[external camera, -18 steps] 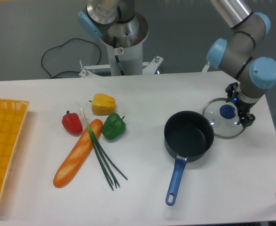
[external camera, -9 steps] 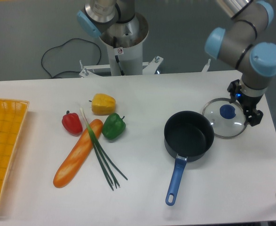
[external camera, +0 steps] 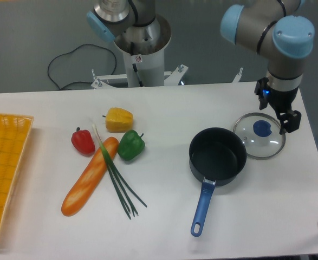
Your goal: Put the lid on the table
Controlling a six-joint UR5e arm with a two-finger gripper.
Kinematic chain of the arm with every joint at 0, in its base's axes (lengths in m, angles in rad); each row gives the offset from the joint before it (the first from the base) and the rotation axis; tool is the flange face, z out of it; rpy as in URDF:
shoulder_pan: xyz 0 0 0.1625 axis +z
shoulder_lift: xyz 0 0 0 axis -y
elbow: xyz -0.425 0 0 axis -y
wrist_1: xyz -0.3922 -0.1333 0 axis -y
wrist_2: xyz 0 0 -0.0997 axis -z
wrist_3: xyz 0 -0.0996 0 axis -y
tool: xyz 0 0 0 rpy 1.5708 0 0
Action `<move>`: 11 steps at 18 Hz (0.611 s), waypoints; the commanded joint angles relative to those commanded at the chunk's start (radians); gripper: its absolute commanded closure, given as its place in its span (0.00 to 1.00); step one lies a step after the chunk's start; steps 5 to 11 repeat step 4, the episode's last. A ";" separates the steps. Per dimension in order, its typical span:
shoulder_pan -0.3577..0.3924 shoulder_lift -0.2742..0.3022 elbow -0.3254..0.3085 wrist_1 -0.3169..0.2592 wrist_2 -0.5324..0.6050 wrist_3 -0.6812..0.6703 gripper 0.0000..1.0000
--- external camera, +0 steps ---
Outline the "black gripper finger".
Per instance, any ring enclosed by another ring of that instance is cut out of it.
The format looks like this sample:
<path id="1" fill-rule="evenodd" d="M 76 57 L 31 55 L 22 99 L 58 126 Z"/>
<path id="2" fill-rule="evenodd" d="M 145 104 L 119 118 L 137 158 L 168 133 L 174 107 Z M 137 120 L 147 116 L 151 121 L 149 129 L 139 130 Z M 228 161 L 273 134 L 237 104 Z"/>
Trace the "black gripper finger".
<path id="1" fill-rule="evenodd" d="M 299 129 L 302 114 L 297 110 L 287 110 L 285 113 L 278 113 L 280 121 L 280 134 L 292 133 Z"/>
<path id="2" fill-rule="evenodd" d="M 267 95 L 267 86 L 268 86 L 268 78 L 264 77 L 257 81 L 254 93 L 258 96 L 259 100 L 259 109 L 265 109 L 268 106 L 268 101 L 266 98 Z"/>

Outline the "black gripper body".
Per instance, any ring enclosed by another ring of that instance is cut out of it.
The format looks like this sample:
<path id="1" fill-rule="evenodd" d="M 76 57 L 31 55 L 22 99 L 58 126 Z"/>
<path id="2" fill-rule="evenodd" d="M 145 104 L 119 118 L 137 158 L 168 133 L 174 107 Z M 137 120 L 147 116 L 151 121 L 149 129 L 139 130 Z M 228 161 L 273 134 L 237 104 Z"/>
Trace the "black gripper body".
<path id="1" fill-rule="evenodd" d="M 276 117 L 293 112 L 292 102 L 295 100 L 298 88 L 290 91 L 279 91 L 273 88 L 267 90 L 267 102 L 275 111 Z"/>

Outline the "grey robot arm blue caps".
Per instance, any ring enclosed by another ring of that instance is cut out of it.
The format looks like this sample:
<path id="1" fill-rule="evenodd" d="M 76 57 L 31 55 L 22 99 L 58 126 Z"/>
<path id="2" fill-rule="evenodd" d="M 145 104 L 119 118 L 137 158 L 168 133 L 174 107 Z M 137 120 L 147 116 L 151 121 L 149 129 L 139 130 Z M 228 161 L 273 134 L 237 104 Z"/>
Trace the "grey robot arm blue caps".
<path id="1" fill-rule="evenodd" d="M 220 23 L 229 42 L 253 50 L 268 60 L 255 94 L 260 109 L 272 107 L 280 133 L 298 130 L 301 113 L 291 104 L 300 86 L 304 64 L 314 45 L 315 29 L 306 18 L 295 16 L 302 1 L 257 1 L 250 7 L 233 5 Z M 155 1 L 98 1 L 87 13 L 91 29 L 122 52 L 130 87 L 162 86 L 164 50 L 171 28 L 155 11 Z"/>

